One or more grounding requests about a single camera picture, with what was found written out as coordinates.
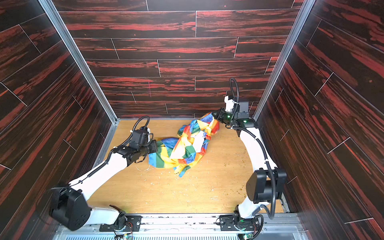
dark red wood wall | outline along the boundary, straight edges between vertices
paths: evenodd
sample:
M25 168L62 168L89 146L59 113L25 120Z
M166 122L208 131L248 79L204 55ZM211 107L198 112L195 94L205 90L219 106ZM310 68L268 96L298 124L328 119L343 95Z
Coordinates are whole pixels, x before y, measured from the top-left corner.
M317 0L259 118L314 240L384 239L383 10Z
M91 169L111 122L37 0L0 1L0 81L0 239L51 239L46 190Z
M256 109L300 0L54 0L116 115L199 117L240 82Z

wooden table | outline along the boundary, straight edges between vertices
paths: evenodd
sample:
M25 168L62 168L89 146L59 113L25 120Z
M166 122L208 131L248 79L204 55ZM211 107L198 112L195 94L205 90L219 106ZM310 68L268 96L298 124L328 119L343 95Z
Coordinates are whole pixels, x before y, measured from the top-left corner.
M109 149L129 136L135 122L119 123ZM189 123L190 120L151 120L148 127L155 139L161 140L177 137L177 130ZM127 213L230 213L246 197L245 184L251 174L248 153L236 131L220 124L219 132L208 143L207 153L182 178L173 169L150 166L146 159L113 176L88 204L113 204ZM283 212L280 201L276 202L276 212Z

wall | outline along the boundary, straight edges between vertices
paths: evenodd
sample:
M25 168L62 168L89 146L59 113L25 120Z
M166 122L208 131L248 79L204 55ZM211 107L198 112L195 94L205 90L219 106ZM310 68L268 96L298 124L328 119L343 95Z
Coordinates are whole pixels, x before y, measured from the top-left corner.
M92 167L111 123L37 0L0 2L0 81L0 239L51 239L46 190Z
M54 0L116 115L199 117L229 78L253 113L300 0Z
M259 124L315 239L384 239L383 1L317 0Z

rainbow striped fabric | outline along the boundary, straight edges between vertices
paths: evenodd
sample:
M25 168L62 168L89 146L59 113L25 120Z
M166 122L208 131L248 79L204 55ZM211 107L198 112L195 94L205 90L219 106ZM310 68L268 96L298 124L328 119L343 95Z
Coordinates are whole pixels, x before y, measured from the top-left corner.
M156 168L173 168L175 174L182 177L195 166L208 146L211 135L219 130L219 122L211 113L200 120L195 119L189 125L183 125L177 135L157 141L157 152L148 155L149 164Z

crumpled cloth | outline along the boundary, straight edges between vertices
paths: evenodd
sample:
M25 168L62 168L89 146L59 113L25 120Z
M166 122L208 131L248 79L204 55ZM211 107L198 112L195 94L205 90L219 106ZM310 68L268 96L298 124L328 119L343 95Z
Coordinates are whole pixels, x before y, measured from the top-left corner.
M211 135L219 130L219 122L211 113L189 125L183 125L177 135L157 141L157 152L148 155L149 164L156 168L173 168L182 177L195 166L206 152Z

